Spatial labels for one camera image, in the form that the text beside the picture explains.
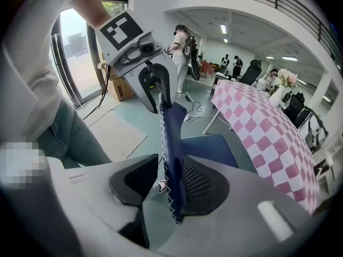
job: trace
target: person's arm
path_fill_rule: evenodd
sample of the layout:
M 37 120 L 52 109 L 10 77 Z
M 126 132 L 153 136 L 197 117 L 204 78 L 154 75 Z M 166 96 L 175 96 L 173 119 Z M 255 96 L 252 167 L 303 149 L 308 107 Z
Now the person's arm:
M 170 48 L 167 50 L 167 53 L 172 53 L 174 52 L 175 50 L 179 49 L 180 47 L 180 44 L 178 43 L 173 43 Z
M 70 4 L 94 29 L 111 18 L 101 0 L 73 0 Z
M 170 46 L 170 48 L 167 50 L 167 52 L 171 53 L 171 52 L 174 52 L 175 50 L 179 49 L 182 39 L 183 39 L 183 34 L 177 33 L 174 37 L 174 43 Z

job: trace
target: glass door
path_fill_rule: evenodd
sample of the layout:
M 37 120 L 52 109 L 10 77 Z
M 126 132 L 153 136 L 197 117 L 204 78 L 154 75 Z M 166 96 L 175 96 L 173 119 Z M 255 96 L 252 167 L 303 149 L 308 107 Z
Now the glass door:
M 71 77 L 84 99 L 101 90 L 90 54 L 87 23 L 73 9 L 61 12 L 60 22 L 66 62 Z
M 127 1 L 103 0 L 103 4 L 113 16 L 126 7 Z M 49 56 L 62 94 L 76 109 L 102 93 L 104 77 L 97 68 L 101 50 L 94 29 L 74 9 L 64 10 L 57 18 Z

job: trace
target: ceiling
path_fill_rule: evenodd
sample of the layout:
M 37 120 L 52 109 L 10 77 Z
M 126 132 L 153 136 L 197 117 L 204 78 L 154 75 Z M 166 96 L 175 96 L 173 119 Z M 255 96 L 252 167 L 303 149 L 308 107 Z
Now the ceiling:
M 189 19 L 210 40 L 223 42 L 227 38 L 229 44 L 249 50 L 264 59 L 265 56 L 273 56 L 275 59 L 265 60 L 298 74 L 299 79 L 310 86 L 316 87 L 320 81 L 323 69 L 314 56 L 293 37 L 270 24 L 230 11 L 186 10 L 177 14 Z M 227 35 L 222 34 L 220 24 L 226 25 Z M 286 61 L 282 56 L 294 56 L 299 61 Z

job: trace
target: white vase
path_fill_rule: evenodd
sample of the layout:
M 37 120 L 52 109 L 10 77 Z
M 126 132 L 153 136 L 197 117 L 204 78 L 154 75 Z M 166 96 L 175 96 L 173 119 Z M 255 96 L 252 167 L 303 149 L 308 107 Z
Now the white vase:
M 280 85 L 278 90 L 269 98 L 269 102 L 274 106 L 277 107 L 282 99 L 282 96 L 284 95 L 285 87 L 283 85 Z

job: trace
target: red chair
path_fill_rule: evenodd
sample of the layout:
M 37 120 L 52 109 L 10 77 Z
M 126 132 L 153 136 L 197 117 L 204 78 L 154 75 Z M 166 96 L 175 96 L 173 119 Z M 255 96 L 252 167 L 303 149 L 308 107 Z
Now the red chair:
M 205 79 L 206 79 L 206 75 L 209 74 L 212 78 L 212 75 L 214 74 L 214 69 L 210 66 L 210 64 L 208 62 L 202 62 L 202 73 L 205 74 Z

